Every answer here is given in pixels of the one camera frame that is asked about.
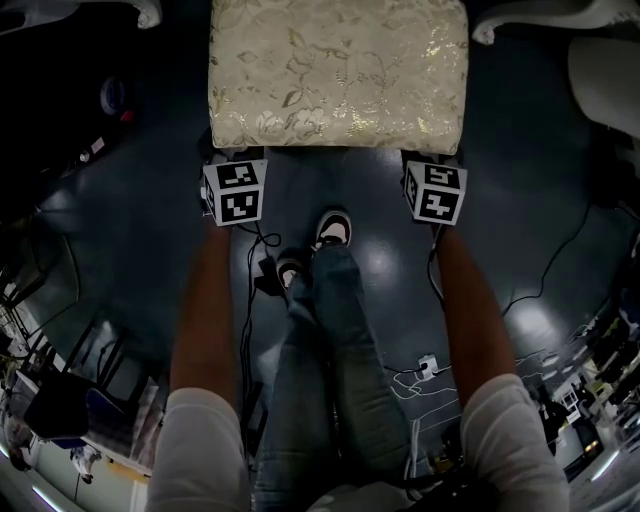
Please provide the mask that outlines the person's blue jeans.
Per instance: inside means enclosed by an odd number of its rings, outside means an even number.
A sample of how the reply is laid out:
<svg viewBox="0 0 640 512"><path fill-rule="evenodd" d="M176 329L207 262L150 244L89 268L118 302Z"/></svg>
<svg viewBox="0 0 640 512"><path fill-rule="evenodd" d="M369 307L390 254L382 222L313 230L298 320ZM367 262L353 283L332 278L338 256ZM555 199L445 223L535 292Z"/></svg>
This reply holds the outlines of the person's blue jeans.
<svg viewBox="0 0 640 512"><path fill-rule="evenodd" d="M256 512L304 512L337 487L397 490L409 423L388 384L349 249L330 243L286 292L281 347L254 487Z"/></svg>

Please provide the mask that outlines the person's right forearm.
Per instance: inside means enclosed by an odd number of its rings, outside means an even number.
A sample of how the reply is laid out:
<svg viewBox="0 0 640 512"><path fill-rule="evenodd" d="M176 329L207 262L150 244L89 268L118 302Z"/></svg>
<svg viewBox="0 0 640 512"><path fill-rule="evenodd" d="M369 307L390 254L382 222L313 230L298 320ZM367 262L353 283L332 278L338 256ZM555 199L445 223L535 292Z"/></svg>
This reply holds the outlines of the person's right forearm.
<svg viewBox="0 0 640 512"><path fill-rule="evenodd" d="M436 257L452 372L465 406L489 380L514 374L515 357L494 293L453 229L442 231Z"/></svg>

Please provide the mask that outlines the black waist pack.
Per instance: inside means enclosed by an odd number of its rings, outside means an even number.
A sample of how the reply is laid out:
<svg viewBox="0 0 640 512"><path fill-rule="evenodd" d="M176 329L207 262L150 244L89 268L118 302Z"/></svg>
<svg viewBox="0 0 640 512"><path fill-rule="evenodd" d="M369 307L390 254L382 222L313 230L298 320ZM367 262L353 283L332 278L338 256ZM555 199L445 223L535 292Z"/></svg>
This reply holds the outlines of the black waist pack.
<svg viewBox="0 0 640 512"><path fill-rule="evenodd" d="M498 491L467 466L407 480L410 505L404 512L498 512Z"/></svg>

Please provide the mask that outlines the person's shoe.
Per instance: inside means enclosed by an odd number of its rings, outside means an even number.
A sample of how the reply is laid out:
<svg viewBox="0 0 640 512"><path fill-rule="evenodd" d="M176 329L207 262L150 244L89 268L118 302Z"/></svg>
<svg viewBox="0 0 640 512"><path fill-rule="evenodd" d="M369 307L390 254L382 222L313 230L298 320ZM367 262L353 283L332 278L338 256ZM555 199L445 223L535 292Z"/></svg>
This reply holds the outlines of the person's shoe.
<svg viewBox="0 0 640 512"><path fill-rule="evenodd" d="M352 237L351 220L342 209L327 210L321 217L312 250L318 251L326 245L348 247Z"/></svg>
<svg viewBox="0 0 640 512"><path fill-rule="evenodd" d="M287 291L292 280L306 272L301 261L294 257L281 257L276 262L276 274L284 291Z"/></svg>

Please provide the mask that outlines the small black adapter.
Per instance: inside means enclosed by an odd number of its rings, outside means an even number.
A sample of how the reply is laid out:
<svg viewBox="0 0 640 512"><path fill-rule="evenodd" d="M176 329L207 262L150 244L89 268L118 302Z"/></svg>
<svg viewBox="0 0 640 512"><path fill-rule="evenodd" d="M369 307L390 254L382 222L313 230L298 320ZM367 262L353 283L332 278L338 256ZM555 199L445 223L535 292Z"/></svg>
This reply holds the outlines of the small black adapter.
<svg viewBox="0 0 640 512"><path fill-rule="evenodd" d="M276 270L276 262L273 257L267 256L260 260L260 275L254 278L254 286L268 296L276 297L281 294L282 288Z"/></svg>

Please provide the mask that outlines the grey plastic bin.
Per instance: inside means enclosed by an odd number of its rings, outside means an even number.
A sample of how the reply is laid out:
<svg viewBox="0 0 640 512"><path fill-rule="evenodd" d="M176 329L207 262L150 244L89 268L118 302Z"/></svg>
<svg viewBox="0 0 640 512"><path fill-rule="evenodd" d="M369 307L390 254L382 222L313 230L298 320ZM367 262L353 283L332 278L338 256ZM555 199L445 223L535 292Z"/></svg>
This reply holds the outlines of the grey plastic bin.
<svg viewBox="0 0 640 512"><path fill-rule="evenodd" d="M132 119L137 10L89 3L0 36L0 175L86 163Z"/></svg>

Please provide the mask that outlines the person's white shirt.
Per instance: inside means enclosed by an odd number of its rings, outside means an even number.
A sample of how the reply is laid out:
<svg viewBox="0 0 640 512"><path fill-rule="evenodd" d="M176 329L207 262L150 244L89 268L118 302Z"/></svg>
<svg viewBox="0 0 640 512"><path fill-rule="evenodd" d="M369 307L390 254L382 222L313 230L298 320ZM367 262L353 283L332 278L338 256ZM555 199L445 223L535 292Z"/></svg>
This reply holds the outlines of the person's white shirt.
<svg viewBox="0 0 640 512"><path fill-rule="evenodd" d="M570 512L570 487L551 455L543 425L521 379L497 376L475 391L461 425L464 458L494 487L493 499L448 502L443 512ZM273 512L405 512L405 492L387 483L330 486L323 477L287 490L277 485ZM199 388L172 393L156 448L145 512L250 512L237 414L219 395Z"/></svg>

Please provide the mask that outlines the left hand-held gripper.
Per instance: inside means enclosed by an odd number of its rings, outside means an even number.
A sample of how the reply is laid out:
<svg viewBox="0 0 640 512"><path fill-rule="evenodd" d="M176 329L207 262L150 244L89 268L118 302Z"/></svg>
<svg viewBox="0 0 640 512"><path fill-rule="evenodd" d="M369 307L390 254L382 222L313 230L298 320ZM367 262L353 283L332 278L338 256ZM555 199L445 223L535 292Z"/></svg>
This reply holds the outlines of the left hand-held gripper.
<svg viewBox="0 0 640 512"><path fill-rule="evenodd" d="M267 166L259 159L203 167L201 197L218 227L261 219Z"/></svg>

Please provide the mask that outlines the dark blue chair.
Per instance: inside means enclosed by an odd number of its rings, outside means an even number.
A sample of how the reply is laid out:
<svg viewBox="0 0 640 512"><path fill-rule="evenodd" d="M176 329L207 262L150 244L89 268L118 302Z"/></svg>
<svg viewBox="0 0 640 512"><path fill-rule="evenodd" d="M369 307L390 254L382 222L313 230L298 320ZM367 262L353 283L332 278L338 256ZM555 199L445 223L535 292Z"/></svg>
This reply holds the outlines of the dark blue chair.
<svg viewBox="0 0 640 512"><path fill-rule="evenodd" d="M29 429L41 440L70 450L85 445L90 420L98 424L124 421L129 405L97 383L72 373L57 372L47 377L24 415Z"/></svg>

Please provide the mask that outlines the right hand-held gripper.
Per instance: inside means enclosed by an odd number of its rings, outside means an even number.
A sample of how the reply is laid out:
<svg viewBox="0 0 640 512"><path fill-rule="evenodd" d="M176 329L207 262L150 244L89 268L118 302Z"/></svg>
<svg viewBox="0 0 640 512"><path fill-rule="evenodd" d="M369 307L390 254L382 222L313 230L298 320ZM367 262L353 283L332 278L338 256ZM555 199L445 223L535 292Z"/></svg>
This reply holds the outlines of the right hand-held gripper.
<svg viewBox="0 0 640 512"><path fill-rule="evenodd" d="M409 160L404 195L415 221L455 226L467 189L464 168Z"/></svg>

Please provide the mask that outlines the cream brocade stool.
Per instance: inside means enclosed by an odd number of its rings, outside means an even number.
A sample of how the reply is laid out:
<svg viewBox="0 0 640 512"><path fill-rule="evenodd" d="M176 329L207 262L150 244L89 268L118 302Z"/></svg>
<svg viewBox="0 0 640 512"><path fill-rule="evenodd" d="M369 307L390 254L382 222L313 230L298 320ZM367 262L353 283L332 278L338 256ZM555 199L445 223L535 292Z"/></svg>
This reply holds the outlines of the cream brocade stool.
<svg viewBox="0 0 640 512"><path fill-rule="evenodd" d="M462 0L212 0L213 144L452 155L468 52Z"/></svg>

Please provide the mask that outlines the person's left forearm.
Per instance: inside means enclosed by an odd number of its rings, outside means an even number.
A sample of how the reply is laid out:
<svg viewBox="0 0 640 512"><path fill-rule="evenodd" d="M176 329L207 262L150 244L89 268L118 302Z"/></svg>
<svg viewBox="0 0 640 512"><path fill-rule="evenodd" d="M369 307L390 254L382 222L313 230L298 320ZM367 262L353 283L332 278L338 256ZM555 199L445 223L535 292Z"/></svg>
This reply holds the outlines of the person's left forearm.
<svg viewBox="0 0 640 512"><path fill-rule="evenodd" d="M173 346L170 389L211 391L237 405L231 230L208 226L192 266Z"/></svg>

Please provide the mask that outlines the person's left shoe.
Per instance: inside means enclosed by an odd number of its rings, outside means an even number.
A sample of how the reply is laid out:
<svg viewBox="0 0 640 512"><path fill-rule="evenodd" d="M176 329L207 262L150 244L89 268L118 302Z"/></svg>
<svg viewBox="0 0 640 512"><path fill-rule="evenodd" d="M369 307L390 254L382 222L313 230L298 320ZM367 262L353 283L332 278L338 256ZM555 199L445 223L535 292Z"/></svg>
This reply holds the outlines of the person's left shoe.
<svg viewBox="0 0 640 512"><path fill-rule="evenodd" d="M287 291L292 280L306 272L301 261L294 257L281 257L276 262L276 274L284 291Z"/></svg>

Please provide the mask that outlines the person's right shoe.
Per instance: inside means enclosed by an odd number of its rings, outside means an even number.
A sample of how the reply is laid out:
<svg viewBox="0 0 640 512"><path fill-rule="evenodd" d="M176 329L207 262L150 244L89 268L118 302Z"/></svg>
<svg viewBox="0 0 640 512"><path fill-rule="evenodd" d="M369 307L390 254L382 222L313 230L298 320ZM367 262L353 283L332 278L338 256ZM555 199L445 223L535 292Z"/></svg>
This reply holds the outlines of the person's right shoe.
<svg viewBox="0 0 640 512"><path fill-rule="evenodd" d="M312 250L318 251L326 245L348 247L352 237L351 220L342 209L327 210L321 217Z"/></svg>

